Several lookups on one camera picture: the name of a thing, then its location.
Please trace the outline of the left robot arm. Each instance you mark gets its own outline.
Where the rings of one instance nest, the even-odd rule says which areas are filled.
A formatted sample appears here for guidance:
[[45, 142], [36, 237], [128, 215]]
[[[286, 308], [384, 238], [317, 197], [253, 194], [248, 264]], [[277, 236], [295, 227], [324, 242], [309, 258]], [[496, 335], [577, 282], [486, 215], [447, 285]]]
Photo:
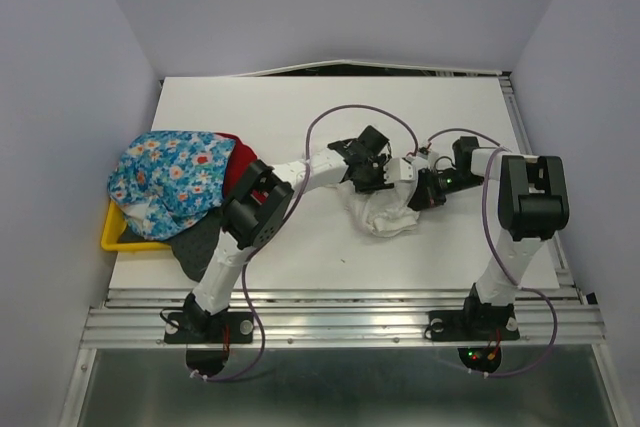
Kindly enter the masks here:
[[316, 153], [305, 148], [297, 161], [270, 166], [252, 162], [221, 205], [220, 234], [203, 277], [186, 297], [179, 326], [199, 340], [222, 329], [234, 286], [252, 257], [269, 243], [302, 196], [314, 189], [351, 182], [366, 193], [387, 188], [384, 166], [389, 139], [372, 126], [356, 138], [338, 140]]

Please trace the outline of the white pleated skirt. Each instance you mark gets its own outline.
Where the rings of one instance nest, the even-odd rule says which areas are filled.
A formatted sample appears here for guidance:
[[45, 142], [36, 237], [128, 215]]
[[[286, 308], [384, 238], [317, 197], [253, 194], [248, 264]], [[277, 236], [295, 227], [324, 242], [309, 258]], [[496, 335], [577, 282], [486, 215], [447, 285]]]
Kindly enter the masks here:
[[346, 159], [336, 151], [326, 148], [314, 154], [307, 162], [310, 176], [303, 191], [333, 189], [343, 209], [360, 231], [379, 238], [397, 236], [414, 229], [418, 224], [419, 213], [410, 209], [407, 204], [415, 191], [418, 171], [429, 168], [418, 155], [408, 154], [401, 158], [407, 158], [413, 163], [415, 181], [395, 183], [388, 190], [356, 193], [353, 184], [347, 180], [349, 165]]

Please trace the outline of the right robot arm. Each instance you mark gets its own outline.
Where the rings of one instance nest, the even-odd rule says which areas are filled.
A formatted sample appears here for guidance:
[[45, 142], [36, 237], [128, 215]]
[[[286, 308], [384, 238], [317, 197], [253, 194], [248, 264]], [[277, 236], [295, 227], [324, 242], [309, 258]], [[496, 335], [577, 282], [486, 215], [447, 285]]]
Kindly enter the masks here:
[[482, 223], [489, 223], [489, 184], [498, 185], [497, 240], [488, 242], [491, 258], [459, 310], [428, 314], [427, 338], [435, 342], [516, 340], [515, 297], [533, 257], [569, 221], [570, 208], [562, 160], [524, 156], [505, 148], [483, 147], [475, 136], [452, 145], [454, 165], [422, 168], [408, 202], [414, 211], [440, 207], [448, 195], [482, 189]]

